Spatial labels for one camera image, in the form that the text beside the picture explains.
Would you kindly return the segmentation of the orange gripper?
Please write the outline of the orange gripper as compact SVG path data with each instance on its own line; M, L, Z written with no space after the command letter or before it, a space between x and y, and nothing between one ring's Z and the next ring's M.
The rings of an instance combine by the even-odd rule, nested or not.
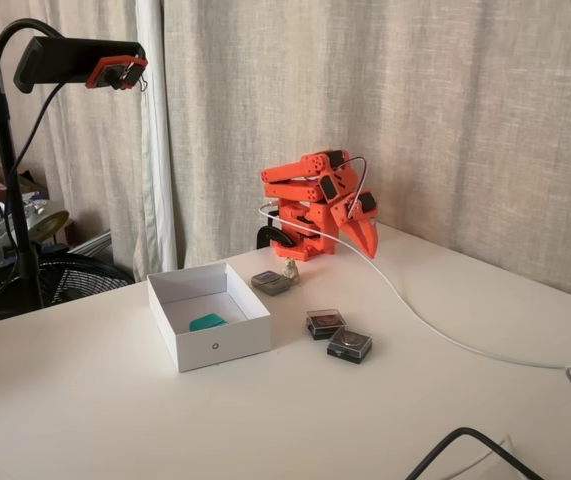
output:
M378 248L377 202L371 191L352 193L330 208L338 226L366 256L374 257Z

